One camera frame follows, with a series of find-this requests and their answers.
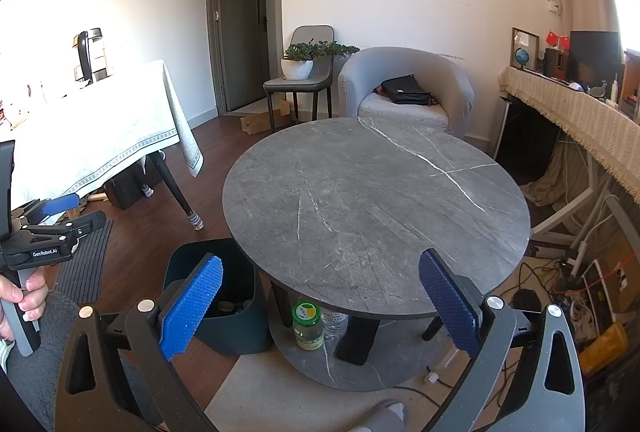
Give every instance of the finger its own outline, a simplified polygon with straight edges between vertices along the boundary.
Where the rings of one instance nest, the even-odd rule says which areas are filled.
[[[44,313],[44,309],[46,306],[47,303],[43,301],[40,307],[36,307],[35,309],[27,311],[25,314],[23,314],[22,320],[24,320],[25,322],[33,322],[33,320],[39,320],[40,318],[42,318],[42,314]]]
[[[4,338],[10,342],[14,341],[14,333],[11,332],[9,322],[4,318],[4,315],[2,315],[2,322],[0,322],[0,338]]]
[[[32,291],[26,297],[24,297],[22,299],[22,302],[18,304],[18,307],[20,307],[20,309],[22,309],[23,311],[36,309],[42,305],[48,293],[49,288],[46,285],[45,287],[36,289],[35,291]]]
[[[40,289],[44,287],[46,284],[44,279],[44,266],[40,266],[34,271],[29,278],[27,278],[26,288],[29,291],[35,291],[36,289]]]
[[[0,275],[0,298],[8,302],[18,303],[22,300],[22,291],[15,287],[7,277]]]

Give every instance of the doorway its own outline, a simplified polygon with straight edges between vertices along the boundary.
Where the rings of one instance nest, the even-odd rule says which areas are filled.
[[[262,84],[280,71],[280,0],[207,0],[207,18],[218,113],[260,110]]]

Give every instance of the gray dining chair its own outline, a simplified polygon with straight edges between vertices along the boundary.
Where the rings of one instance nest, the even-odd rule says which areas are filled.
[[[331,26],[301,26],[297,28],[291,38],[291,44],[305,44],[313,40],[314,42],[333,42],[335,40],[334,28]],[[314,104],[312,120],[318,119],[318,93],[326,89],[326,105],[329,117],[332,117],[331,107],[331,84],[334,81],[334,59],[328,56],[316,58],[311,75],[307,79],[285,79],[280,76],[270,79],[262,86],[267,93],[267,104],[269,107],[269,121],[271,132],[275,133],[275,121],[273,119],[273,100],[271,95],[274,92],[292,92],[293,108],[298,122],[298,92],[312,92]]]

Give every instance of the globe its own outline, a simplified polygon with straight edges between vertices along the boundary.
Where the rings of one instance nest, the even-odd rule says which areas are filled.
[[[516,50],[516,62],[520,65],[527,65],[527,63],[529,63],[529,53],[525,49],[522,49],[522,47]]]

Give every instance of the dark gray mat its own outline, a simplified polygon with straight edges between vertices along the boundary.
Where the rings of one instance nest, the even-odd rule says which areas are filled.
[[[104,227],[80,239],[74,258],[63,262],[53,286],[79,306],[98,300],[100,277],[104,252],[113,221],[107,221]]]

